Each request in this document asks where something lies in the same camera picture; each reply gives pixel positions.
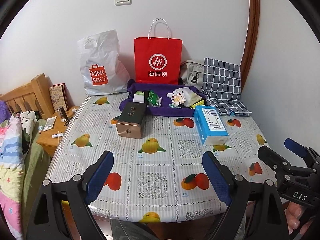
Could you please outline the right hand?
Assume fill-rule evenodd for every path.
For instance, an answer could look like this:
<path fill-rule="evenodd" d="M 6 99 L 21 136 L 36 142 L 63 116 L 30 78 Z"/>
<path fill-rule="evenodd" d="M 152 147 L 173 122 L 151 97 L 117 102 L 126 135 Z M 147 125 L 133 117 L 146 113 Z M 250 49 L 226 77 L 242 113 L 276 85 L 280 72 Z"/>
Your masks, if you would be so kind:
<path fill-rule="evenodd" d="M 291 234 L 294 230 L 297 230 L 300 226 L 300 217 L 304 212 L 304 207 L 300 206 L 294 202 L 289 202 L 287 209 L 285 210 L 285 216 L 288 224 L 289 234 Z M 308 222 L 306 222 L 300 229 L 300 234 L 304 235 L 308 230 L 309 226 L 313 222 L 314 218 L 310 218 Z"/>

